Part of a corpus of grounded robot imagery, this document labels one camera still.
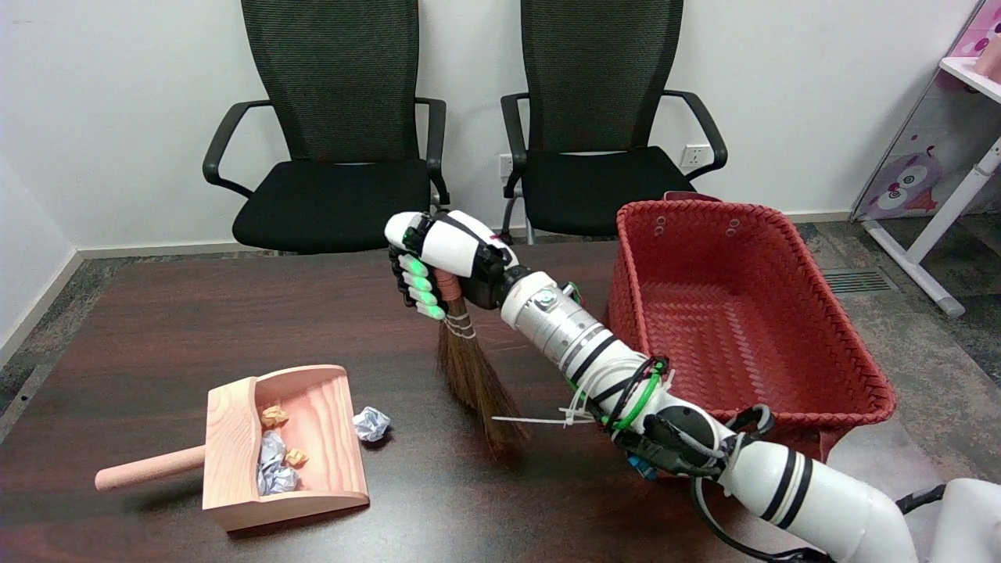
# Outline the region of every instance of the electrical outlet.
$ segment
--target electrical outlet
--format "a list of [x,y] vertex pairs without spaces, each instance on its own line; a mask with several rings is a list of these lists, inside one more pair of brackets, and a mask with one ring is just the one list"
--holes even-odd
[[681,168],[698,168],[713,161],[713,147],[708,144],[687,144],[682,152]]
[[511,154],[497,154],[497,171],[500,173],[500,179],[507,181],[514,169],[515,161]]

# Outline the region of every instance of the wooden dustpan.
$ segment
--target wooden dustpan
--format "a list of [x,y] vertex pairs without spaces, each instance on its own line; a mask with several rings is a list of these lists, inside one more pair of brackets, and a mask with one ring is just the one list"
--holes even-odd
[[[260,412],[280,406],[288,421],[274,429],[309,456],[291,493],[260,496]],[[102,469],[99,491],[146,483],[204,465],[202,510],[226,531],[368,504],[368,487],[351,417],[347,374],[339,366],[304,366],[246,378],[208,392],[205,445]]]

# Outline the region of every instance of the dustpan handle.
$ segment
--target dustpan handle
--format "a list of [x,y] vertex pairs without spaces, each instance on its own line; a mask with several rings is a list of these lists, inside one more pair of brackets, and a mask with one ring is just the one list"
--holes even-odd
[[198,469],[203,465],[205,465],[204,445],[102,469],[94,477],[94,487],[98,491],[130,487]]
[[663,199],[665,201],[681,201],[684,199],[700,199],[702,201],[723,201],[719,197],[713,197],[712,195],[706,195],[705,193],[699,193],[697,191],[665,191]]

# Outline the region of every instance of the robotic arm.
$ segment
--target robotic arm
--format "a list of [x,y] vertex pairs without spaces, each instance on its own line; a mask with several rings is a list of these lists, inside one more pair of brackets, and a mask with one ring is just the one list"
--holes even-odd
[[[889,497],[785,446],[759,440],[771,424],[766,407],[724,425],[672,396],[667,359],[630,349],[573,299],[571,288],[521,265],[478,220],[461,211],[398,213],[385,235],[404,251],[400,263],[406,261],[402,256],[410,257],[407,263],[416,257],[454,273],[470,303],[499,308],[504,322],[560,369],[617,445],[660,470],[694,477],[697,507],[715,531],[722,532],[705,510],[705,480],[834,561],[917,563],[904,516]],[[738,432],[754,418],[757,431]],[[731,542],[765,561],[831,560],[814,550],[769,555]]]

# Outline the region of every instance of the broom bristles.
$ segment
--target broom bristles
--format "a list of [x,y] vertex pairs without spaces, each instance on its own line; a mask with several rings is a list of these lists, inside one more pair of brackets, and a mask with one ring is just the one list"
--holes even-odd
[[[466,315],[465,300],[461,297],[445,303],[448,317],[463,318]],[[461,322],[468,325],[467,334],[454,325],[449,327],[449,321],[445,318],[438,333],[438,370],[455,398],[478,414],[490,449],[505,450],[527,438],[528,433],[521,423],[495,421],[493,417],[518,417],[518,408],[479,347],[471,330],[471,321],[466,317]],[[459,335],[471,335],[471,338]]]

